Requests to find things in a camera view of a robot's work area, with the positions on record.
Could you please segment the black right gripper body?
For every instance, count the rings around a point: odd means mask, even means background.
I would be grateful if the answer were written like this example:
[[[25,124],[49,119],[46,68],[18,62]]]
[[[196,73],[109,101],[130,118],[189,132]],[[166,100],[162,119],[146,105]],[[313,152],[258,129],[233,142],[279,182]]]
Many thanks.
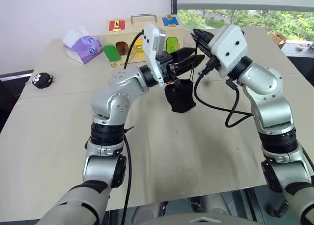
[[[212,71],[214,69],[218,69],[220,67],[220,61],[219,59],[213,55],[210,60],[206,63],[205,70],[206,71]]]

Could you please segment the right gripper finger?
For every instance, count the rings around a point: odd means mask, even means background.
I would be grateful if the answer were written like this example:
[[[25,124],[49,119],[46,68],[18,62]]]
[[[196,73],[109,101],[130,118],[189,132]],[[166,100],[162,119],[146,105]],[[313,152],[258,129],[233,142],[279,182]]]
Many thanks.
[[[209,43],[213,39],[213,34],[208,31],[202,29],[193,29],[193,32],[198,40],[202,39],[206,43]]]
[[[195,41],[197,47],[201,50],[201,52],[203,52],[205,55],[212,55],[210,48],[208,47],[209,43],[206,43],[202,39],[198,40],[196,38],[196,36],[194,35],[194,33],[192,33],[191,36],[192,36],[193,40]]]

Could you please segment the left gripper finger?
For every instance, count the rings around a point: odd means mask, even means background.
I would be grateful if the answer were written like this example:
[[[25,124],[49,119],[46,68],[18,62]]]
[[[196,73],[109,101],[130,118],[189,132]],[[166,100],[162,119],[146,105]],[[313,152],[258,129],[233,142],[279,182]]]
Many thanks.
[[[190,57],[195,52],[195,48],[184,47],[171,53],[173,61],[179,63]]]
[[[177,75],[182,75],[196,68],[198,65],[201,64],[204,58],[205,58],[205,55],[203,54],[193,55],[177,63]]]

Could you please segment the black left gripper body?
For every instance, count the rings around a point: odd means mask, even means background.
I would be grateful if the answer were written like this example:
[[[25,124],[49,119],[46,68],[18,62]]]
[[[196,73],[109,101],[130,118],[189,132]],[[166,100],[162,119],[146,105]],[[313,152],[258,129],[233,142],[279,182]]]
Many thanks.
[[[166,84],[174,83],[179,85],[179,61],[178,53],[168,53],[163,51],[161,55],[157,55],[157,63],[161,70],[162,80]]]

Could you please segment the black drawstring pouch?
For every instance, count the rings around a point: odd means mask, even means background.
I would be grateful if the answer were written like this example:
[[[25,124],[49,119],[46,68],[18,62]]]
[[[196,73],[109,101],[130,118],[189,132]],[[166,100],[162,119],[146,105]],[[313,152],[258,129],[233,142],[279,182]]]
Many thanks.
[[[166,84],[164,92],[171,110],[176,113],[185,113],[196,105],[192,96],[193,82],[191,79],[178,79],[180,81],[179,85],[174,83]]]

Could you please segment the wooden latch puzzle box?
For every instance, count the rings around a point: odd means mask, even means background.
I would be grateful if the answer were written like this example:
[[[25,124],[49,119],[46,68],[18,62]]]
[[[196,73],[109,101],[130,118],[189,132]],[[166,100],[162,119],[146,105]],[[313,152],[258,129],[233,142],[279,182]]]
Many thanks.
[[[152,23],[166,32],[163,49],[168,53],[183,47],[184,25],[178,15],[132,15],[130,18],[114,19],[106,23],[101,44],[109,62],[124,65],[129,51],[131,52],[129,63],[145,61],[144,37],[140,36],[136,39],[133,46],[131,43],[134,37],[144,29],[146,23]]]

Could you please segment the brown cardboard box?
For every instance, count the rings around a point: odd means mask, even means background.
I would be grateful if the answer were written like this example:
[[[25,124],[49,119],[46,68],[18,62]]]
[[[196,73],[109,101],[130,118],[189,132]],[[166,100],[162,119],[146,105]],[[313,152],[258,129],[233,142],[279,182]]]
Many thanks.
[[[272,38],[272,41],[280,48],[282,49],[283,46],[286,44],[287,42],[287,38],[282,35],[280,32],[278,31],[275,31],[275,32],[272,32],[270,31],[269,34],[268,34],[271,38]]]

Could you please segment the purple tissue box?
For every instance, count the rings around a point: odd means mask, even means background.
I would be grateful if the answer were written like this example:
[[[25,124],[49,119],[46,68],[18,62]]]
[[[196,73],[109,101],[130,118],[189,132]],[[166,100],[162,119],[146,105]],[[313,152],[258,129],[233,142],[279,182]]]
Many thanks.
[[[81,64],[88,63],[103,52],[100,40],[91,36],[84,26],[68,30],[62,42],[68,56]]]

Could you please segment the black side table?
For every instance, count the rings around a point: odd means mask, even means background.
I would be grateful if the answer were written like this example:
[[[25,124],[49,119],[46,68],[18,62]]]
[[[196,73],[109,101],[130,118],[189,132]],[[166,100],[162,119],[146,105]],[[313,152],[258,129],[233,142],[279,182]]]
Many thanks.
[[[314,42],[287,41],[282,52],[314,87]]]

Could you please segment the black plush toy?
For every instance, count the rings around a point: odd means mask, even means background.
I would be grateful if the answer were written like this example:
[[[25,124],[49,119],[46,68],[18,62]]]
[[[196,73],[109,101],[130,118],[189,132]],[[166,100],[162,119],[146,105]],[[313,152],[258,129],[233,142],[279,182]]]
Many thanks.
[[[49,73],[38,73],[36,74],[31,83],[38,89],[44,89],[49,87],[53,82],[53,76]]]

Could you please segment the dark low cabinet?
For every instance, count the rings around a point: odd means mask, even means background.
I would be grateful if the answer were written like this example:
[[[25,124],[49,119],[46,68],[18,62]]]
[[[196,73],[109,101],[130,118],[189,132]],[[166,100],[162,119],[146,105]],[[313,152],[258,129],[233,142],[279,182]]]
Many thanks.
[[[0,75],[0,133],[33,70]]]

